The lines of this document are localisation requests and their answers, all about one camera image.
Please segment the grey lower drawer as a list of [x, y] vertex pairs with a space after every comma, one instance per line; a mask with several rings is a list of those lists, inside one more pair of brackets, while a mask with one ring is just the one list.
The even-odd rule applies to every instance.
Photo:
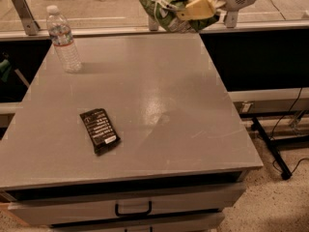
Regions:
[[107, 223], [54, 227], [50, 232], [202, 232], [216, 228], [224, 219], [222, 213], [199, 213]]

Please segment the green jalapeno chip bag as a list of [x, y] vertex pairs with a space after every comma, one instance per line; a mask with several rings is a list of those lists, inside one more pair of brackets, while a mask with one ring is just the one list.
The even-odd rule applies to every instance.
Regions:
[[138, 0], [148, 16], [169, 33], [194, 33], [216, 23], [220, 18], [220, 8], [207, 19], [181, 20], [176, 12], [185, 8], [190, 0]]

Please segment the grey upper drawer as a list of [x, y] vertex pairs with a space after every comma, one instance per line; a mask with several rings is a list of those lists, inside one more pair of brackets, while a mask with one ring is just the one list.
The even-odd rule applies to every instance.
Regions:
[[233, 206], [245, 191], [242, 182], [113, 192], [69, 198], [13, 202], [9, 211], [31, 225], [52, 225], [119, 218], [119, 204], [152, 201], [149, 215], [224, 209]]

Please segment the middle metal railing bracket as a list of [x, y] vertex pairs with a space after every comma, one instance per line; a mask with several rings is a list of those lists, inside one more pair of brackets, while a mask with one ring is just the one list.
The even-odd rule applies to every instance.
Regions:
[[148, 26], [150, 31], [157, 31], [158, 30], [158, 23], [151, 17], [148, 17]]

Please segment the clear plastic water bottle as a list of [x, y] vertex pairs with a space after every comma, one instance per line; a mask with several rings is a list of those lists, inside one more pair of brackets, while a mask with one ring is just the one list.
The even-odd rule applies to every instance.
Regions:
[[67, 19], [55, 5], [48, 6], [46, 11], [47, 31], [64, 70], [67, 73], [79, 72], [82, 63]]

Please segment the right metal railing bracket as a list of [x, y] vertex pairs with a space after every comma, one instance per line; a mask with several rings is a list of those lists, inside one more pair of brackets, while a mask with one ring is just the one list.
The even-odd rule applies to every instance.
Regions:
[[239, 12], [227, 12], [224, 16], [224, 25], [227, 28], [235, 28], [238, 23]]

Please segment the black metal stand leg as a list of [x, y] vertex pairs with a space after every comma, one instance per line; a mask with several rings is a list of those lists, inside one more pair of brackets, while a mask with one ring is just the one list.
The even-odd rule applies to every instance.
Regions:
[[289, 180], [292, 177], [292, 172], [290, 171], [287, 164], [283, 161], [278, 149], [276, 148], [275, 144], [269, 139], [267, 133], [263, 129], [262, 125], [258, 121], [256, 117], [252, 119], [252, 126], [251, 129], [253, 131], [258, 131], [259, 135], [262, 137], [262, 139], [265, 141], [267, 148], [271, 152], [272, 156], [274, 157], [274, 160], [277, 162], [278, 166], [281, 169], [281, 177], [283, 180]]

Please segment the left metal railing bracket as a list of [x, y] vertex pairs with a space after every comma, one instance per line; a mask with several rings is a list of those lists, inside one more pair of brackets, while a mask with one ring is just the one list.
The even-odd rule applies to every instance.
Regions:
[[36, 36], [40, 31], [40, 25], [34, 19], [26, 0], [12, 0], [14, 8], [21, 20], [25, 34]]

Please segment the metal railing bracket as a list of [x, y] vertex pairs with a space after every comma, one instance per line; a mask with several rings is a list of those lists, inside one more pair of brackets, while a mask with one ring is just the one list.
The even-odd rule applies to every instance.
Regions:
[[224, 16], [224, 25], [227, 28], [235, 28], [238, 23], [239, 12], [227, 12]]
[[148, 17], [148, 26], [150, 31], [157, 31], [158, 30], [158, 23], [151, 17]]
[[25, 34], [36, 36], [40, 31], [40, 25], [34, 19], [26, 0], [12, 0], [14, 8], [21, 20]]

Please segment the black snack packet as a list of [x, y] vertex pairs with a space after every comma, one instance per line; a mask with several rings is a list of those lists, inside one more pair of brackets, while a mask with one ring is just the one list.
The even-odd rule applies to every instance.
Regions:
[[107, 112], [103, 108], [80, 114], [80, 118], [86, 128], [94, 146], [94, 152], [98, 155], [116, 145], [121, 137], [116, 133]]

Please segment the grey drawer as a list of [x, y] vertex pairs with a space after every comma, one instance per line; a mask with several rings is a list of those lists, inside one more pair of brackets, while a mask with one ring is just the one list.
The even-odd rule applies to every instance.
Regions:
[[119, 204], [152, 201], [149, 215], [224, 209], [233, 206], [245, 191], [242, 182], [113, 192], [69, 198], [13, 202], [9, 211], [31, 225], [52, 225], [119, 218]]
[[50, 232], [202, 232], [216, 228], [224, 219], [222, 213], [199, 213], [107, 223], [54, 227]]

